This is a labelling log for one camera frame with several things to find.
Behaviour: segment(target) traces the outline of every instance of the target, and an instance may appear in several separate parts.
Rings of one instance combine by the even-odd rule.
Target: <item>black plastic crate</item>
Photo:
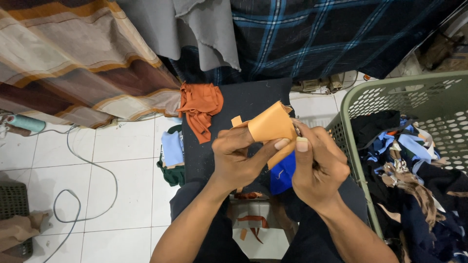
[[[17,182],[0,181],[0,220],[10,219],[15,215],[29,216],[28,191],[26,185]],[[32,256],[32,238],[3,251],[10,256],[24,258]]]

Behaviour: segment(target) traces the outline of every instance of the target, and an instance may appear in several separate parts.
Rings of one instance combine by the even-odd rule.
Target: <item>teal thread spool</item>
[[[45,128],[45,122],[36,120],[23,115],[10,115],[7,117],[7,123],[32,132],[40,132]]]

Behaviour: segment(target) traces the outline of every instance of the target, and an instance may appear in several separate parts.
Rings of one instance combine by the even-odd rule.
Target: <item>plastic basket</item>
[[[468,71],[434,73],[376,80],[351,89],[340,112],[327,126],[348,157],[351,176],[364,190],[369,224],[382,238],[382,231],[366,185],[350,119],[383,110],[399,110],[419,117],[419,128],[429,132],[445,169],[468,171]]]
[[[15,215],[29,216],[28,192],[26,185],[16,182],[0,181],[0,220]],[[32,238],[3,251],[10,256],[28,259],[32,256]]]

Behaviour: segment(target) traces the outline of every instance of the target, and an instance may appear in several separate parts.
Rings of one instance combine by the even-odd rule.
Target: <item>white tile floor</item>
[[[344,86],[355,75],[345,76]],[[364,82],[358,76],[355,86]],[[326,126],[338,113],[346,90],[334,95],[311,96],[291,93],[296,115],[309,126]],[[49,263],[147,263],[157,241],[170,224],[169,200],[178,186],[170,187],[155,165],[159,158],[161,134],[175,125],[160,117],[97,130],[75,129],[71,147],[85,159],[110,169],[118,180],[115,205],[103,216],[76,224],[73,234]],[[66,131],[69,126],[47,124],[46,129]],[[34,255],[28,263],[41,263],[66,237],[72,224],[58,222],[52,213],[57,194],[71,189],[81,201],[79,218],[90,218],[112,203],[115,185],[111,174],[73,156],[66,135],[47,132],[33,137],[7,135],[0,148],[0,179],[25,183],[31,211],[48,211],[42,233],[34,238]],[[61,219],[73,220],[77,201],[68,193],[57,202]],[[251,233],[245,241],[234,238],[250,258],[281,258],[288,243],[284,232],[262,229],[258,243]]]

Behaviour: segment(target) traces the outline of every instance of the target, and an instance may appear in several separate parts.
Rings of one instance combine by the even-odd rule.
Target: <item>thread spool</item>
[[[29,136],[31,134],[30,130],[26,130],[26,129],[23,129],[23,128],[20,128],[20,127],[16,127],[16,126],[13,126],[13,125],[8,124],[8,123],[5,124],[5,130],[7,132],[19,134],[19,135],[21,135],[23,137]]]
[[[9,115],[7,117],[7,123],[33,132],[40,132],[45,128],[44,121],[36,120],[23,115]]]

